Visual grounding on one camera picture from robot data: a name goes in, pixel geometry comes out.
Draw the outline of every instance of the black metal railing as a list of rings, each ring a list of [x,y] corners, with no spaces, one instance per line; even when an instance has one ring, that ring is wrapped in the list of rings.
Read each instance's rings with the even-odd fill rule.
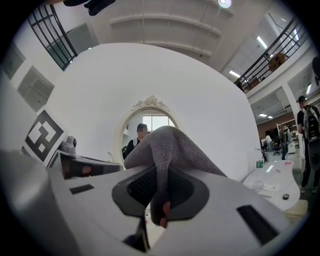
[[[65,70],[77,52],[70,43],[54,6],[42,5],[28,18],[30,26],[43,47],[62,70]]]
[[[235,84],[244,93],[249,92],[289,59],[307,37],[307,31],[293,18],[265,52],[235,81]]]

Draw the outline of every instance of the white curved wall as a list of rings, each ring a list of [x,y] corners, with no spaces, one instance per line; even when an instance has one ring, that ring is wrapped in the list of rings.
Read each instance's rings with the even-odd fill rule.
[[[260,144],[245,94],[209,66],[171,50],[98,45],[60,76],[47,107],[76,137],[78,154],[107,160],[119,120],[151,95],[174,111],[183,131],[230,178],[239,181],[253,170]]]

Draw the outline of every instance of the black slot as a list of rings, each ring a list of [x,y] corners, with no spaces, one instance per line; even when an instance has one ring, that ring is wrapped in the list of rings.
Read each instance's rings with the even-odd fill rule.
[[[71,194],[74,195],[74,194],[78,194],[78,193],[85,192],[87,190],[92,190],[92,189],[94,189],[94,187],[90,184],[87,184],[83,186],[76,186],[76,187],[70,188],[70,191],[71,191]]]
[[[236,210],[262,246],[278,235],[278,232],[251,205],[244,205]]]

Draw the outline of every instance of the gray cloth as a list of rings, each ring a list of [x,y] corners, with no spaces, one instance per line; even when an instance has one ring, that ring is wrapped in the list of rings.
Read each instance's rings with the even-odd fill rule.
[[[161,218],[156,214],[162,211],[163,204],[169,201],[167,194],[169,165],[226,177],[187,135],[172,126],[163,126],[151,132],[124,161],[126,169],[152,164],[156,166],[157,178],[157,192],[151,201],[151,218],[155,224],[159,224]]]

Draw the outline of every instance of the floor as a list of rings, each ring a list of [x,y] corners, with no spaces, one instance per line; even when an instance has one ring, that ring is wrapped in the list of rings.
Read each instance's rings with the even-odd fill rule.
[[[269,161],[270,162],[278,161],[278,160],[281,160],[281,158],[282,158],[282,154],[274,155],[274,152],[267,152],[267,154],[269,156]],[[292,174],[293,174],[295,182],[298,185],[300,185],[303,175],[302,175],[302,172],[301,172],[301,169],[300,169],[299,149],[296,149],[295,154],[287,154],[285,156],[285,159],[286,160],[291,160],[291,161],[294,162]],[[300,195],[300,199],[308,201],[308,211],[311,211],[311,209],[314,206],[315,199],[316,199],[316,196],[311,193],[314,177],[315,177],[315,172],[313,170],[311,170],[310,180],[309,180],[308,185],[306,186],[305,194],[301,194]]]

